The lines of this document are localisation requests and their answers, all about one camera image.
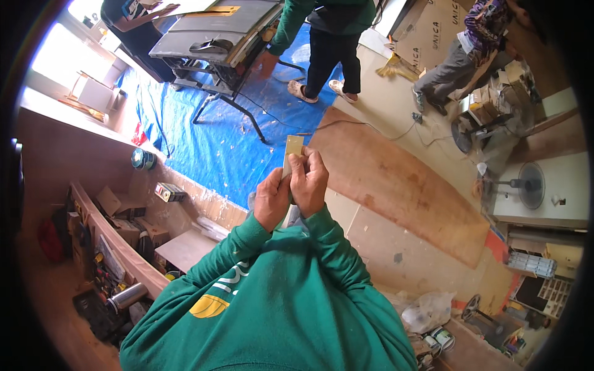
hand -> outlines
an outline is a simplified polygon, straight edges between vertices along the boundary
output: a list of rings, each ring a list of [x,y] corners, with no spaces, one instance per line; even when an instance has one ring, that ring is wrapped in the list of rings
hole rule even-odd
[[[305,156],[289,155],[291,165],[291,193],[301,215],[309,218],[324,207],[329,173],[320,152],[303,147]]]
[[[157,1],[157,2],[154,2],[154,3],[150,4],[150,5],[145,5],[144,7],[145,7],[146,10],[153,10],[156,7],[158,7],[159,5],[161,5],[162,3],[163,3],[162,1]]]
[[[289,208],[289,184],[291,177],[281,180],[283,168],[277,167],[256,188],[254,217],[272,233],[287,214]]]
[[[162,17],[166,14],[171,13],[172,11],[176,10],[179,7],[179,4],[167,4],[163,9],[156,11],[155,13]]]
[[[279,59],[280,56],[272,55],[267,50],[265,50],[264,53],[258,57],[252,69],[256,69],[261,65],[262,70],[260,71],[258,78],[267,79],[272,74],[274,66],[276,66],[276,63],[279,61]]]

green sleeve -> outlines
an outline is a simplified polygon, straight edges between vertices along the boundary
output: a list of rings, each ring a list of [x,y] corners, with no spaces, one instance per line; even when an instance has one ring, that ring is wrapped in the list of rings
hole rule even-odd
[[[328,207],[305,220],[326,274],[341,291],[358,284],[371,285],[369,273],[361,257],[345,238],[344,231],[332,219]]]
[[[270,42],[270,54],[281,55],[291,46],[305,18],[314,9],[314,4],[315,0],[285,0],[278,29]]]
[[[342,228],[332,220],[327,206],[306,219],[305,224],[317,242],[318,258],[325,273],[373,326],[392,363],[399,365],[399,370],[416,370],[415,352],[398,313],[373,287],[365,264]]]
[[[186,279],[197,287],[204,287],[238,262],[257,254],[271,237],[252,214],[190,268]]]

black t-shirt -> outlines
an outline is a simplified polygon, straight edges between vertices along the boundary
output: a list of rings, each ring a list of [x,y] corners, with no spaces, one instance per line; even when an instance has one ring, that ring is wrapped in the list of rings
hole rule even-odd
[[[121,32],[113,24],[122,17],[129,21],[148,13],[138,0],[104,0],[101,5],[101,19],[134,54],[147,54],[161,38],[161,32],[155,28],[153,22],[146,22],[127,32]]]

green sweatshirt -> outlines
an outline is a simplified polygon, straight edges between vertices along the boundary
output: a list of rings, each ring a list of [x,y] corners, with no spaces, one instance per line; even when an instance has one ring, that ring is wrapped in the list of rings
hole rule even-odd
[[[314,8],[323,5],[336,4],[361,4],[367,1],[367,6],[361,12],[359,17],[351,22],[341,34],[354,35],[365,31],[375,18],[375,5],[372,0],[285,0],[283,14],[280,16],[278,31],[270,42],[269,52],[272,55],[281,55],[291,46],[297,36],[297,32],[305,21],[305,18],[314,10]]]
[[[267,233],[254,216],[173,280],[124,370],[416,370],[398,314],[328,209]]]

patterned shirt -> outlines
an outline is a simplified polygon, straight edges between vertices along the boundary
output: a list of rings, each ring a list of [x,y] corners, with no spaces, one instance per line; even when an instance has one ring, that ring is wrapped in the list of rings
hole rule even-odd
[[[476,0],[464,18],[466,29],[458,34],[462,49],[477,67],[502,46],[505,28],[513,19],[506,0]]]

